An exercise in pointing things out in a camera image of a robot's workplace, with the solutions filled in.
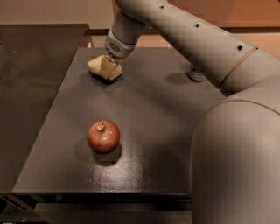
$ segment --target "table surface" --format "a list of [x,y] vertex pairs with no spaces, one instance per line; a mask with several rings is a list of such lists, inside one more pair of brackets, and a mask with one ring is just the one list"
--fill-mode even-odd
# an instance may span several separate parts
[[0,25],[0,193],[10,193],[87,26]]
[[[200,118],[224,95],[208,80],[191,81],[174,49],[136,49],[111,85],[87,62],[103,49],[78,49],[17,180],[15,194],[190,194],[189,154]],[[89,126],[116,123],[119,147],[100,155]]]

